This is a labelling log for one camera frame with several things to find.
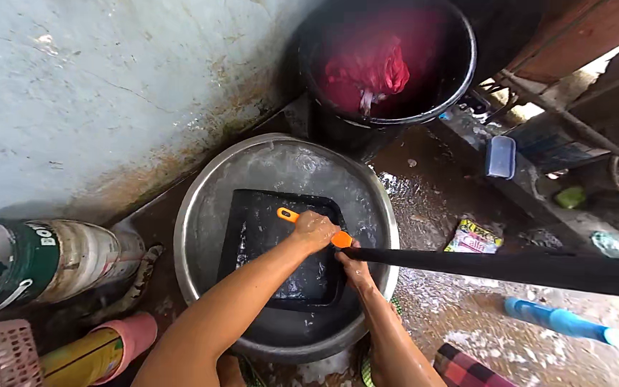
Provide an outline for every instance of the plastic basket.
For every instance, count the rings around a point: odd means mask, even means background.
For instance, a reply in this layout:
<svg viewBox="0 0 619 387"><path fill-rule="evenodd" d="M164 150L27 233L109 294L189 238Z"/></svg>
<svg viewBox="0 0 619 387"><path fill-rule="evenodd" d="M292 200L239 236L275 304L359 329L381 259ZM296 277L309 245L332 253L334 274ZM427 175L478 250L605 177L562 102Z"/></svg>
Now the plastic basket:
<svg viewBox="0 0 619 387"><path fill-rule="evenodd" d="M0 387L43 387L30 323L0 321Z"/></svg>

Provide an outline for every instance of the orange brush handle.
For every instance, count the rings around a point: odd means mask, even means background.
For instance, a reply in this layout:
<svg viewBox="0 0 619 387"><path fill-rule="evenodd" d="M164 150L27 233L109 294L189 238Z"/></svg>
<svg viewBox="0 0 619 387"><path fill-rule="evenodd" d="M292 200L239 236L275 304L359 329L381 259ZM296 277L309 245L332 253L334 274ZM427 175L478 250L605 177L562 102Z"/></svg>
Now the orange brush handle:
<svg viewBox="0 0 619 387"><path fill-rule="evenodd" d="M279 209L276 210L276 215L283 220L293 223L295 223L300 216L297 212L290 211L286 207L279 207ZM352 237L345 231L339 231L331 238L331 243L339 249L343 249L345 247L350 247L352 244Z"/></svg>
<svg viewBox="0 0 619 387"><path fill-rule="evenodd" d="M293 223L300 217L297 212L290 211L285 207L279 207L279 209L276 210L276 215L283 220Z"/></svg>

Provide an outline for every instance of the black dustpan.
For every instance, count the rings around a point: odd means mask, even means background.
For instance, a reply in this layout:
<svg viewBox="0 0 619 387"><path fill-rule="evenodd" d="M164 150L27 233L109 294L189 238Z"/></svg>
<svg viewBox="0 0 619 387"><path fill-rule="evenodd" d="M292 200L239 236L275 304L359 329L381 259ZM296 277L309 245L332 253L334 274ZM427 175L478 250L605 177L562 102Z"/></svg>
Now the black dustpan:
<svg viewBox="0 0 619 387"><path fill-rule="evenodd" d="M326 215L345 230L338 205L329 198L254 189L233 191L228 226L221 251L217 281L236 268L271 250L290 235L294 224L277 217L277 209L286 207L302 213L312 210ZM334 258L337 250L328 246L310 255L279 287L267 307L290 311L320 311L339 301L346 276L342 264Z"/></svg>

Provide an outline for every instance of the blue-gray wall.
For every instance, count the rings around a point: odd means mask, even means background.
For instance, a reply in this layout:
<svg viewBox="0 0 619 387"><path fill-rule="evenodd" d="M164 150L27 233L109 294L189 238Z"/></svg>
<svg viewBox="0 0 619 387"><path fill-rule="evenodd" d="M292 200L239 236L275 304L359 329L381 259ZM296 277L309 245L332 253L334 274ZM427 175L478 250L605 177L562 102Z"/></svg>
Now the blue-gray wall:
<svg viewBox="0 0 619 387"><path fill-rule="evenodd" d="M0 0L0 215L102 223L279 108L318 0Z"/></svg>

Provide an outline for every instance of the metal basin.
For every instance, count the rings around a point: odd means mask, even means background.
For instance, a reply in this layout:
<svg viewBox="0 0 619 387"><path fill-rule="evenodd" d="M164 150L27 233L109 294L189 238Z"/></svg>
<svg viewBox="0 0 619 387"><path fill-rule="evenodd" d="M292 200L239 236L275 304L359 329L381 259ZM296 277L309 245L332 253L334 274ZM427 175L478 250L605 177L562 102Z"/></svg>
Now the metal basin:
<svg viewBox="0 0 619 387"><path fill-rule="evenodd" d="M398 227L383 186L366 165L284 134L264 134L228 148L191 185L173 239L176 274L188 304L216 283L234 189L325 196L338 203L348 232L364 247L397 249ZM389 299L398 268L370 264ZM366 333L357 295L346 288L323 312L264 308L234 348L269 362L308 363L334 355Z"/></svg>

